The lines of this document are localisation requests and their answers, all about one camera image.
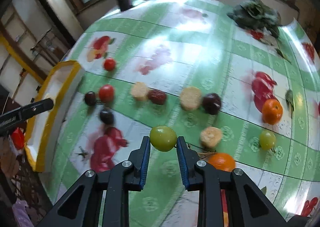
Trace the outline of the dark purple plum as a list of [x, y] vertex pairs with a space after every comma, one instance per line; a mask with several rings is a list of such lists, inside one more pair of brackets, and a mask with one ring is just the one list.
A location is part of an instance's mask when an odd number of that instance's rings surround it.
[[99, 118], [106, 125], [114, 124], [114, 114], [110, 109], [102, 109], [99, 113]]

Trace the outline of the green grape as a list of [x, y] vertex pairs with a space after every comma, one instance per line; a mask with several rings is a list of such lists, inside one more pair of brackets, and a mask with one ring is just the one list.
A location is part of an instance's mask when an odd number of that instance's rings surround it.
[[276, 144], [276, 136], [273, 132], [264, 130], [259, 136], [259, 144], [263, 150], [271, 150]]
[[177, 134], [167, 126], [153, 127], [150, 131], [149, 138], [154, 148], [161, 152], [172, 150], [177, 142]]

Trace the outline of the round brown cake slice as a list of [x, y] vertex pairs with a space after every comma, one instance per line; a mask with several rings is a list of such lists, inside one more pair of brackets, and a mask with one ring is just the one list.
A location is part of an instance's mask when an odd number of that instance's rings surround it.
[[202, 92], [197, 87], [186, 87], [180, 94], [180, 105], [184, 110], [195, 110], [201, 104]]

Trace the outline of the pale banana piece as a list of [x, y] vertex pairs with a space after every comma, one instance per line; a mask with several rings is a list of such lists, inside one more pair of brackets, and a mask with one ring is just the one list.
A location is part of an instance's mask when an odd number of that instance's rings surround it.
[[136, 101], [148, 99], [149, 88], [143, 82], [136, 82], [131, 88], [131, 95]]

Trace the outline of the red jujube date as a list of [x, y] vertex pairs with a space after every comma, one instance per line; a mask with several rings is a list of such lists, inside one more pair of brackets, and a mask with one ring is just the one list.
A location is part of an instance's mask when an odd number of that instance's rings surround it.
[[167, 100], [165, 92], [157, 89], [152, 89], [148, 92], [148, 99], [157, 105], [163, 105]]

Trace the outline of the lower orange tangerine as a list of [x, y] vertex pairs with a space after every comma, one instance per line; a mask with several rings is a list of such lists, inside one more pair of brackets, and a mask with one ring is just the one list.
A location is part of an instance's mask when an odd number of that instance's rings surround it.
[[235, 160], [227, 153], [215, 153], [208, 159], [208, 163], [213, 165], [217, 170], [232, 172], [235, 169]]

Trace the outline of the orange tangerine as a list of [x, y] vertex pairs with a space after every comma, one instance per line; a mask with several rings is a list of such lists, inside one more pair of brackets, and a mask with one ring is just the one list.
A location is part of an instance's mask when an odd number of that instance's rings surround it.
[[208, 163], [213, 165], [217, 170], [232, 172], [235, 169], [235, 160], [227, 153], [215, 153], [208, 159]]
[[283, 116], [283, 107], [277, 99], [271, 98], [265, 101], [262, 108], [263, 122], [269, 125], [277, 124]]

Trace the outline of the yellow rimmed white tray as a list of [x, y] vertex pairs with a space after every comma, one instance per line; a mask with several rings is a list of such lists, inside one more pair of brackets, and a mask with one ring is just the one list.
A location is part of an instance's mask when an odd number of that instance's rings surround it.
[[27, 122], [24, 149], [33, 171], [50, 171], [63, 119], [84, 73], [77, 61], [60, 62], [52, 68], [41, 86], [35, 101], [49, 99], [53, 107]]

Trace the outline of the pale banana slice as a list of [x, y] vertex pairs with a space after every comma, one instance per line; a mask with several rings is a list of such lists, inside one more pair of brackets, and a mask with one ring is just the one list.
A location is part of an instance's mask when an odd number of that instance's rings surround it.
[[200, 142], [207, 148], [214, 148], [222, 139], [222, 131], [216, 127], [207, 127], [200, 133]]

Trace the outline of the large dark plum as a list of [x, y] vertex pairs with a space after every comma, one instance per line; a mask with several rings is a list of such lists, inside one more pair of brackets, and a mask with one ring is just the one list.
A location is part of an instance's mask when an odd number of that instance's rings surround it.
[[206, 94], [202, 99], [202, 106], [206, 113], [216, 115], [221, 109], [221, 98], [216, 93]]

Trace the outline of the white standing air conditioner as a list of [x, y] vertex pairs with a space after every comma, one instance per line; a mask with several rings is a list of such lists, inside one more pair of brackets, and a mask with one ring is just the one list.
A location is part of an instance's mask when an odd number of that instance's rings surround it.
[[65, 0], [35, 0], [53, 27], [69, 46], [73, 46], [84, 30]]

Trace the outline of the small red tomato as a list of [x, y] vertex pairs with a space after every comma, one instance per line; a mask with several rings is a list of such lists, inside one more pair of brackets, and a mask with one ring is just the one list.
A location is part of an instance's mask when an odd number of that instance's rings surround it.
[[103, 66], [106, 71], [113, 71], [116, 68], [116, 61], [113, 58], [106, 58]]

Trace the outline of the green fruit print tablecloth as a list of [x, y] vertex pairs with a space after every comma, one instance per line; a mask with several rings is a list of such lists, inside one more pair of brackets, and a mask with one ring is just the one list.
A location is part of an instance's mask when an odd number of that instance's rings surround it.
[[293, 20], [273, 37], [215, 0], [148, 0], [94, 22], [67, 55], [85, 73], [57, 141], [52, 203], [152, 130], [241, 168], [285, 220], [319, 211], [319, 55]]

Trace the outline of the black plant pot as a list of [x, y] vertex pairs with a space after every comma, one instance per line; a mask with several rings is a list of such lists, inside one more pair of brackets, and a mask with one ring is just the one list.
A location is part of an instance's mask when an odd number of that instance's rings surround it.
[[117, 0], [117, 3], [121, 12], [133, 8], [132, 0]]

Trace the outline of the dark leafy vegetable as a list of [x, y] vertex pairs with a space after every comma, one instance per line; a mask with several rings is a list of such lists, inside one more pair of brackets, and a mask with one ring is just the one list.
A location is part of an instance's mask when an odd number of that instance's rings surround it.
[[243, 29], [267, 29], [274, 38], [279, 37], [281, 16], [261, 0], [244, 0], [234, 6], [227, 16]]

